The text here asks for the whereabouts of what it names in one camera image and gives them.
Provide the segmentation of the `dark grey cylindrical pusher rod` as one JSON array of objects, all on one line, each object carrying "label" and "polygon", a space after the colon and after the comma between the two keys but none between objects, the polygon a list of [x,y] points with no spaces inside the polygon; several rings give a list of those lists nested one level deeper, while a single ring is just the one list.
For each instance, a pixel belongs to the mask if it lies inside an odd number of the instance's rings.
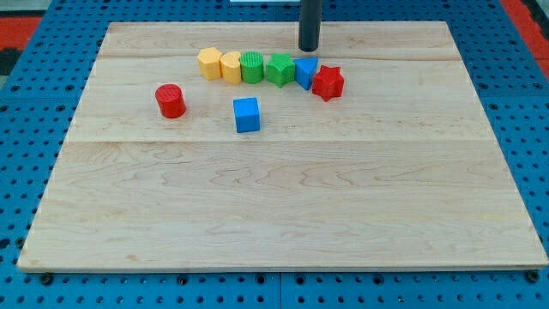
[{"label": "dark grey cylindrical pusher rod", "polygon": [[319,45],[322,0],[301,0],[299,12],[299,49],[314,52]]}]

